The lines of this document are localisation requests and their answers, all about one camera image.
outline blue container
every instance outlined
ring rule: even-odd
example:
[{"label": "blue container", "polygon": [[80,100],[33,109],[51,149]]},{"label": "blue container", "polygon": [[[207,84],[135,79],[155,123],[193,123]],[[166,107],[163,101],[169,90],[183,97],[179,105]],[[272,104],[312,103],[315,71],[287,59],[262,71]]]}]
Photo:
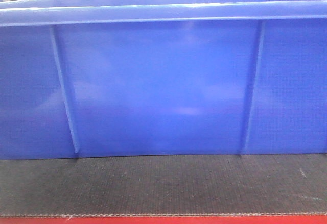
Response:
[{"label": "blue container", "polygon": [[327,152],[326,0],[0,8],[1,159]]}]

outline black mat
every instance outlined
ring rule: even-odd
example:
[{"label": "black mat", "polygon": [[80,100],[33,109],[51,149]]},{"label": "black mat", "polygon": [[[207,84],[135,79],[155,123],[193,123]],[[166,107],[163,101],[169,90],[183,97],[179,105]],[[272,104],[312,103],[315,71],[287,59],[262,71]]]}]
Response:
[{"label": "black mat", "polygon": [[0,216],[321,213],[325,155],[0,161]]}]

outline black rubber mat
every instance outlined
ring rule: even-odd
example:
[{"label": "black rubber mat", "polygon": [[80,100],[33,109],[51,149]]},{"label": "black rubber mat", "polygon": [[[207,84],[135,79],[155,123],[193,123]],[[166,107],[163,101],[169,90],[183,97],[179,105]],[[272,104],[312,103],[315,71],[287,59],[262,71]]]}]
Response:
[{"label": "black rubber mat", "polygon": [[327,214],[327,157],[0,161],[0,216],[247,214]]}]

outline blue plastic bin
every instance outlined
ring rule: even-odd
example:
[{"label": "blue plastic bin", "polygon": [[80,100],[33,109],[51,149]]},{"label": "blue plastic bin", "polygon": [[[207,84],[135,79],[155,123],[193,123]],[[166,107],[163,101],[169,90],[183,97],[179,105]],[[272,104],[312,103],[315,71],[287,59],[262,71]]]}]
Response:
[{"label": "blue plastic bin", "polygon": [[1,159],[327,152],[327,0],[0,9]]}]

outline red surface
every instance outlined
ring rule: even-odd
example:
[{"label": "red surface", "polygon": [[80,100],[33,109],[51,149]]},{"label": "red surface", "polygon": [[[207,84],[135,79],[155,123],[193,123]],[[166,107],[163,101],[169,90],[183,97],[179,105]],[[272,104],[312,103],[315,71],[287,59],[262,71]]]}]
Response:
[{"label": "red surface", "polygon": [[0,224],[327,224],[327,215],[242,217],[0,218]]}]

